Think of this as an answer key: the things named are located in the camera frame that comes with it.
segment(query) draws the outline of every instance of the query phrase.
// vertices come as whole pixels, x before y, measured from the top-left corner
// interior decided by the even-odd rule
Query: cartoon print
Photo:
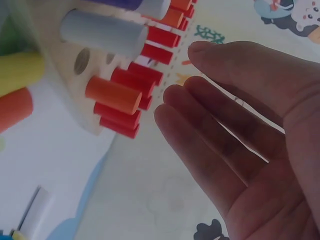
[[[181,73],[176,73],[175,75],[179,78],[175,83],[181,86],[183,86],[185,82],[192,77],[192,75],[186,75]]]
[[[198,224],[196,230],[194,240],[230,240],[222,234],[222,227],[217,219],[213,219],[210,226],[204,223]]]
[[[315,29],[318,28],[317,25],[312,26],[306,26],[303,31],[297,30],[297,22],[294,21],[291,17],[291,15],[282,17],[282,18],[276,18],[276,19],[268,19],[268,18],[261,18],[264,24],[274,24],[280,29],[289,29],[294,34],[300,36],[300,37],[308,37]]]
[[[320,44],[320,0],[254,0],[254,9],[264,24]]]
[[[296,22],[296,29],[302,32],[305,27],[320,25],[320,1],[298,0],[294,5],[292,19]]]
[[[204,40],[210,41],[215,44],[225,43],[225,36],[208,27],[201,27],[201,25],[196,26],[196,33],[194,36],[199,36]]]
[[[255,11],[265,19],[279,19],[291,15],[297,0],[255,0]]]

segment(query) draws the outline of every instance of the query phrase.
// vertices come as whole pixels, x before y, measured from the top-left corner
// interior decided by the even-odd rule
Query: orange foam block
[[[131,139],[136,138],[138,131],[140,129],[140,124],[138,124],[138,126],[136,126],[136,128],[132,130],[132,129],[126,128],[124,126],[121,126],[119,124],[116,124],[112,121],[109,121],[107,119],[104,119],[103,117],[100,119],[100,126],[111,129],[111,130],[115,131],[116,133],[124,135],[128,138],[131,138]]]
[[[0,134],[30,116],[33,110],[31,93],[25,87],[0,97]]]
[[[157,46],[152,46],[147,43],[144,45],[141,55],[166,65],[170,64],[174,56],[174,54],[170,51],[159,48]]]
[[[173,48],[178,40],[178,35],[155,26],[149,26],[147,39],[154,43]]]
[[[191,5],[189,7],[189,9],[187,11],[184,12],[184,16],[186,18],[189,18],[189,19],[192,19],[194,17],[194,14],[195,14],[195,7],[194,5]]]
[[[114,83],[122,84],[128,88],[141,92],[142,96],[145,98],[151,96],[156,85],[154,81],[146,80],[137,74],[123,70],[119,67],[113,71],[110,80]]]
[[[138,109],[142,93],[93,76],[86,86],[85,96],[122,113],[133,115]]]
[[[128,71],[130,73],[136,74],[144,78],[145,80],[149,80],[155,82],[155,85],[159,86],[162,82],[164,74],[157,70],[154,70],[150,67],[142,66],[135,62],[130,63],[128,67]]]
[[[139,110],[137,110],[135,114],[129,115],[98,102],[96,102],[94,105],[93,113],[100,115],[105,120],[132,130],[136,129],[142,115],[141,111]]]
[[[184,13],[182,11],[169,8],[164,18],[158,22],[173,28],[178,28],[183,18]]]
[[[152,100],[153,100],[152,96],[148,98],[142,98],[139,104],[139,108],[142,110],[148,111],[151,106]]]
[[[171,0],[170,7],[181,11],[187,11],[191,6],[192,0]]]

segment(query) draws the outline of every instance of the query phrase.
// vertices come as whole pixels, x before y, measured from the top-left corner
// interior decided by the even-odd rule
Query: hand
[[[199,41],[188,54],[212,81],[285,130],[199,76],[165,91],[155,120],[230,239],[319,240],[320,65],[250,42]]]

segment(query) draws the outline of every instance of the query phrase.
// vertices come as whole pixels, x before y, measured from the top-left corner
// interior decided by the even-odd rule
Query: orange peg
[[[165,17],[158,22],[173,28],[178,28],[183,18],[184,18],[184,13],[182,11],[169,8]]]
[[[187,11],[191,6],[192,0],[171,0],[170,7],[173,9]]]
[[[29,117],[33,110],[31,93],[25,87],[0,97],[0,134]]]
[[[93,76],[86,86],[85,96],[122,113],[133,115],[138,109],[142,93]]]

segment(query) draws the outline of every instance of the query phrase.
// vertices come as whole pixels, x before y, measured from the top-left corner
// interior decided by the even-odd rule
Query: wooden cylinder
[[[112,16],[72,10],[63,19],[60,33],[65,41],[136,59],[147,40],[148,28]]]
[[[187,11],[191,6],[192,0],[171,0],[171,8]]]
[[[159,48],[157,46],[152,46],[147,43],[144,45],[141,55],[166,65],[170,64],[174,56],[174,54],[170,51]]]
[[[141,92],[142,96],[145,98],[151,96],[156,85],[153,81],[145,80],[143,77],[119,67],[113,71],[110,80]]]
[[[130,63],[128,67],[130,73],[141,76],[142,78],[155,82],[156,86],[159,86],[162,82],[164,74],[160,71],[154,70],[150,67],[142,66],[135,62]]]
[[[163,19],[170,7],[171,0],[143,0],[136,12],[154,19]]]
[[[33,110],[32,96],[26,87],[0,97],[0,134],[29,117]]]
[[[164,18],[158,22],[173,28],[178,28],[183,18],[184,13],[182,11],[169,8]]]
[[[133,115],[129,115],[111,107],[96,102],[93,113],[100,115],[105,120],[116,123],[128,129],[136,129],[141,118],[141,111],[136,111]]]
[[[153,100],[152,96],[148,98],[143,97],[139,104],[139,108],[142,110],[148,111],[151,106],[152,100]]]
[[[176,45],[178,37],[179,36],[173,32],[166,31],[156,26],[149,26],[147,40],[169,48],[173,48]]]
[[[138,134],[138,131],[140,129],[140,125],[139,124],[135,129],[129,129],[129,128],[121,126],[121,125],[119,125],[117,123],[114,123],[112,121],[109,121],[107,119],[104,119],[103,117],[100,119],[100,125],[105,127],[105,128],[108,128],[110,130],[113,130],[118,134],[121,134],[121,135],[124,135],[124,136],[126,136],[128,138],[131,138],[131,139],[135,139],[136,138],[136,136]]]
[[[86,86],[85,96],[122,113],[133,115],[138,109],[142,93],[93,76]]]
[[[0,56],[0,97],[34,84],[45,73],[45,60],[37,52]]]

